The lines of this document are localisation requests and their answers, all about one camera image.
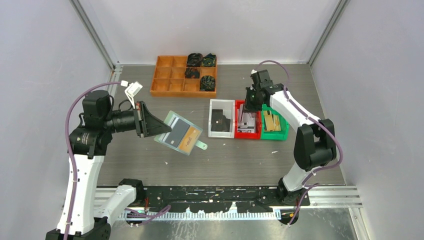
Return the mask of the grey credit card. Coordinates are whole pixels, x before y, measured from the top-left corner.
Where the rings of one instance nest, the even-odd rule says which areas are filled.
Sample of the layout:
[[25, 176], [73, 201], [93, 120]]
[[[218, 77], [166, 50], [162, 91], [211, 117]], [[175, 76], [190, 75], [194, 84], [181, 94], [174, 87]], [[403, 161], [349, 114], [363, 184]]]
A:
[[164, 138], [164, 142], [174, 148], [177, 148], [190, 125], [180, 118], [175, 118], [171, 124], [171, 132]]

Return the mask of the orange credit card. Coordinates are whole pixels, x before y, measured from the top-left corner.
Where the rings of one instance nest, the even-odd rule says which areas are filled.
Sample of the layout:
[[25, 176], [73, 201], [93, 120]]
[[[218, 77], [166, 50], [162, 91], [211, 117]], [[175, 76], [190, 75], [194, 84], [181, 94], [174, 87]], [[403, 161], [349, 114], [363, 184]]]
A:
[[191, 151], [193, 150], [193, 148], [195, 147], [201, 135], [201, 132], [202, 131], [199, 130], [198, 128], [194, 126], [190, 126], [187, 132], [185, 133], [184, 137], [181, 139], [178, 149], [181, 152], [189, 155]]

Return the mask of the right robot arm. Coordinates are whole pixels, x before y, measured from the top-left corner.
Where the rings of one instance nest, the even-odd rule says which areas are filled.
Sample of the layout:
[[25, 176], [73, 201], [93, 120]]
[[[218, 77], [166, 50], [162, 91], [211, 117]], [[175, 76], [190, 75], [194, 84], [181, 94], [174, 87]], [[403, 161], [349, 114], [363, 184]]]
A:
[[276, 195], [283, 205], [291, 205], [305, 191], [314, 170], [325, 167], [337, 157], [335, 126], [320, 119], [295, 100], [282, 83], [273, 83], [267, 70], [252, 70], [252, 85], [246, 88], [244, 110], [258, 112], [264, 105], [275, 110], [295, 130], [295, 163], [277, 185]]

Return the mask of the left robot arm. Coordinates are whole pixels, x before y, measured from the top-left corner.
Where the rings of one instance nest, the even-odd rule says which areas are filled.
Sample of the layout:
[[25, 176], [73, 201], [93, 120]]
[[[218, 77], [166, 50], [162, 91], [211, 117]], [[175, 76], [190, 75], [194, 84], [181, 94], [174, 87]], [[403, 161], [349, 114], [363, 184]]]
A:
[[48, 240], [109, 239], [114, 222], [124, 210], [147, 201], [143, 182], [125, 178], [112, 196], [95, 209], [98, 177], [113, 134], [134, 131], [146, 138], [171, 131], [142, 101], [128, 110], [113, 110], [114, 98], [106, 90], [84, 93], [80, 101], [80, 123], [67, 133], [69, 180], [63, 212], [56, 228], [47, 232]]

